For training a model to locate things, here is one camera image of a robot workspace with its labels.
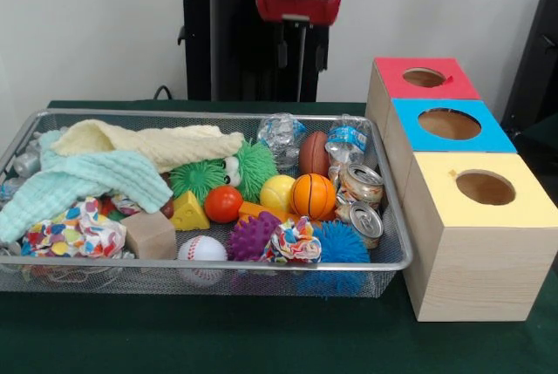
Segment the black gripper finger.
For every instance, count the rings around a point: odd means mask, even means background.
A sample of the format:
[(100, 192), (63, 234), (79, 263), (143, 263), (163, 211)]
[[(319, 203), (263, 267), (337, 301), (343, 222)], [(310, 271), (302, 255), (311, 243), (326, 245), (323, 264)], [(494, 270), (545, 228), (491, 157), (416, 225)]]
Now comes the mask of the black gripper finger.
[(317, 26), (316, 31), (316, 70), (327, 69), (328, 62), (328, 27)]
[(276, 29), (277, 39), (277, 67), (284, 69), (288, 64), (288, 45), (284, 38), (284, 24), (278, 24)]

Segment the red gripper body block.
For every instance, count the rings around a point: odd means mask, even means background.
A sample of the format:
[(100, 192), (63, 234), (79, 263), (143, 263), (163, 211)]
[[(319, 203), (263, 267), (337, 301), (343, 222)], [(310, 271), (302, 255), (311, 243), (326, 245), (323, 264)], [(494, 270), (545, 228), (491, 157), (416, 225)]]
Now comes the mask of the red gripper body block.
[(263, 21), (303, 22), (312, 25), (333, 25), (341, 0), (255, 0)]

